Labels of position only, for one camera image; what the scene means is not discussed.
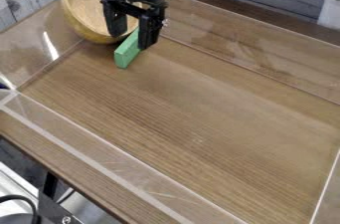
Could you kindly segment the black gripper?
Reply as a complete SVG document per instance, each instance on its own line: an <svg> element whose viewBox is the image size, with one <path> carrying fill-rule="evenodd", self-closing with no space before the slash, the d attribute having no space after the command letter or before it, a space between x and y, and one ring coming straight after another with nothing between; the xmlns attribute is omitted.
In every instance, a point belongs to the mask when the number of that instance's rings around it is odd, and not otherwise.
<svg viewBox="0 0 340 224"><path fill-rule="evenodd" d="M128 31L128 16L140 19L138 48L158 40L168 7L165 0L101 0L109 34L118 38Z"/></svg>

